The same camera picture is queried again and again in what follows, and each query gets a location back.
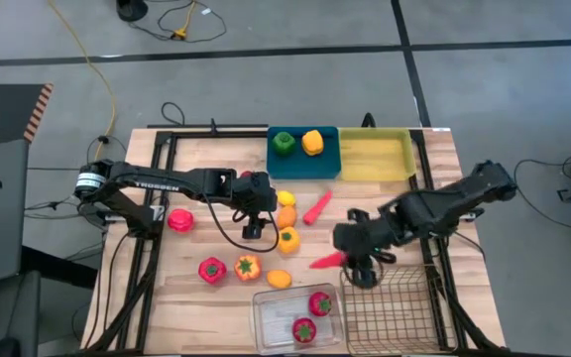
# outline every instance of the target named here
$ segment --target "black stand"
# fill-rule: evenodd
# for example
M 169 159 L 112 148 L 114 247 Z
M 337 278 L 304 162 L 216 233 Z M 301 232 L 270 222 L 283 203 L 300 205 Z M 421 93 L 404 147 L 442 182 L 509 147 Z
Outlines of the black stand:
M 116 11 L 122 21 L 138 21 L 147 15 L 149 6 L 143 0 L 116 0 Z
M 96 269 L 23 246 L 21 250 L 21 274 L 32 271 L 41 273 L 42 278 L 91 290 L 94 289 L 96 274 L 98 273 Z

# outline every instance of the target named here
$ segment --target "butcher block tabletop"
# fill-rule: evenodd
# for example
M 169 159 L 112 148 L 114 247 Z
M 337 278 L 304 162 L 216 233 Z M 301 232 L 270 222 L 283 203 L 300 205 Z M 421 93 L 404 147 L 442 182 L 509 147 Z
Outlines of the butcher block tabletop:
M 151 164 L 158 130 L 134 130 L 125 161 L 132 165 L 148 167 Z M 208 131 L 210 129 L 164 130 Z M 448 129 L 423 129 L 423 133 L 435 187 L 439 188 L 460 179 L 462 172 L 452 132 Z M 265 171 L 266 145 L 265 138 L 182 138 L 177 142 L 173 169 L 188 171 L 195 168 L 229 168 L 235 169 L 237 173 Z M 160 168 L 165 166 L 166 157 L 167 153 L 163 150 Z M 416 159 L 416 163 L 417 177 L 421 184 L 419 159 Z M 259 254 L 263 275 L 249 282 L 241 282 L 232 271 L 236 259 L 250 252 L 232 246 L 222 237 L 205 204 L 191 201 L 180 193 L 170 194 L 169 212 L 176 208 L 187 209 L 193 213 L 196 224 L 192 231 L 183 234 L 176 233 L 165 225 L 145 354 L 257 353 L 254 335 L 251 332 L 251 301 L 254 294 L 272 289 L 265 279 L 265 272 L 288 271 L 292 276 L 293 287 L 330 283 L 338 289 L 340 285 L 338 269 L 309 270 L 307 268 L 312 261 L 334 252 L 331 241 L 334 225 L 346 222 L 349 208 L 364 209 L 377 216 L 378 206 L 409 190 L 407 181 L 271 179 L 271 185 L 276 190 L 288 190 L 296 197 L 298 221 L 295 229 L 301 237 L 301 246 L 297 253 L 288 256 L 283 256 L 278 250 Z M 316 223 L 311 226 L 303 224 L 302 215 L 328 189 L 333 191 L 333 197 Z M 125 188 L 123 191 L 136 202 L 144 201 L 145 191 L 143 189 Z M 214 204 L 213 207 L 223 228 L 236 242 L 255 248 L 268 248 L 274 244 L 276 234 L 271 226 L 264 229 L 261 239 L 247 241 L 241 238 L 242 226 L 245 223 L 234 223 L 231 219 L 233 214 L 231 209 L 219 204 Z M 107 300 L 107 283 L 109 262 L 120 238 L 126 231 L 125 223 L 115 223 L 109 228 L 100 271 L 100 301 L 96 300 L 97 291 L 94 291 L 81 347 L 84 347 L 92 331 L 96 318 L 96 305 L 100 303 L 99 325 L 92 336 L 92 343 L 102 333 L 101 323 L 107 303 L 109 303 L 109 322 L 125 300 L 135 239 L 128 238 L 116 254 L 109 301 Z M 479 243 L 473 224 L 461 223 L 459 232 Z M 148 252 L 150 249 L 151 243 L 147 243 L 145 251 Z M 394 248 L 393 252 L 398 256 L 399 264 L 422 264 L 422 255 L 417 241 L 401 248 Z M 454 238 L 450 240 L 449 255 L 460 303 L 489 339 L 503 345 L 502 329 L 482 255 L 473 246 Z M 229 270 L 225 281 L 218 286 L 208 285 L 197 274 L 199 263 L 209 257 L 216 257 L 224 262 Z M 143 270 L 145 266 L 146 261 L 141 265 Z M 136 306 L 132 314 L 127 340 L 128 348 L 135 345 L 139 311 L 140 304 Z M 348 351 L 346 342 L 343 340 L 338 345 L 312 351 L 312 353 L 348 353 Z

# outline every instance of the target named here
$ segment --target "yellow tray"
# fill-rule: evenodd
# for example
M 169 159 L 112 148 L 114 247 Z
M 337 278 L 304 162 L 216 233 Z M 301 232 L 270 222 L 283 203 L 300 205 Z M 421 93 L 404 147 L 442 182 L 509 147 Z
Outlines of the yellow tray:
M 407 129 L 339 128 L 341 178 L 398 181 L 415 175 L 415 158 Z

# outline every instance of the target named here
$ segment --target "black floor stripe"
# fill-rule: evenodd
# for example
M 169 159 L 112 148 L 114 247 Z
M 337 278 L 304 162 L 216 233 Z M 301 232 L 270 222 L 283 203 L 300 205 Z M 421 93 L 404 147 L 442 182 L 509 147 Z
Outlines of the black floor stripe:
M 424 100 L 424 93 L 422 92 L 422 85 L 420 84 L 420 77 L 417 74 L 417 66 L 415 65 L 415 58 L 411 50 L 410 41 L 408 39 L 408 32 L 406 31 L 406 23 L 402 15 L 402 8 L 400 7 L 400 0 L 392 0 L 392 8 L 394 9 L 394 16 L 396 17 L 396 26 L 398 26 L 398 33 L 400 35 L 400 44 L 402 45 L 402 54 L 404 55 L 404 63 L 408 71 L 408 80 L 411 84 L 411 91 L 417 106 L 417 114 L 420 123 L 423 127 L 430 127 L 431 120 L 428 116 L 426 109 L 426 100 Z
M 94 63 L 119 63 L 133 61 L 157 60 L 203 60 L 203 59 L 236 59 L 275 56 L 305 56 L 305 55 L 338 55 L 338 54 L 376 54 L 398 52 L 399 45 L 379 46 L 337 46 L 296 49 L 267 49 L 267 50 L 235 50 L 198 53 L 151 54 L 151 55 L 124 55 L 124 56 L 92 56 Z M 53 59 L 0 59 L 0 66 L 7 65 L 47 65 L 47 64 L 80 64 L 85 58 L 53 58 Z
M 424 44 L 411 45 L 414 52 L 428 51 L 466 51 L 466 50 L 498 50 L 498 49 L 539 49 L 571 47 L 571 40 L 541 40 L 541 41 L 504 41 L 489 43 L 460 43 L 460 44 Z
M 538 49 L 571 47 L 571 40 L 544 41 L 512 41 L 492 43 L 463 43 L 463 44 L 424 44 L 424 45 L 364 45 L 364 46 L 335 46 L 315 48 L 265 49 L 265 50 L 231 50 L 197 53 L 170 53 L 123 56 L 92 56 L 94 63 L 121 63 L 158 60 L 204 60 L 204 59 L 241 59 L 276 56 L 306 56 L 306 55 L 348 55 L 348 54 L 379 54 L 394 52 L 435 52 L 435 51 L 472 51 L 493 49 Z M 47 58 L 47 59 L 0 59 L 0 66 L 17 65 L 52 65 L 52 64 L 82 64 L 83 57 Z

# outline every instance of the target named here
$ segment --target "teal tray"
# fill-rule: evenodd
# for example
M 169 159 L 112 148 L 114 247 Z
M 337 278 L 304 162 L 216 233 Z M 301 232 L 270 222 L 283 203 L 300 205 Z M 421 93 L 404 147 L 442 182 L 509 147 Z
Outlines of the teal tray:
M 301 138 L 310 130 L 323 137 L 323 152 L 309 156 L 303 150 Z M 280 132 L 296 140 L 294 152 L 286 157 L 277 155 L 272 141 Z M 267 170 L 273 179 L 336 179 L 341 172 L 340 145 L 336 127 L 270 127 L 268 129 Z

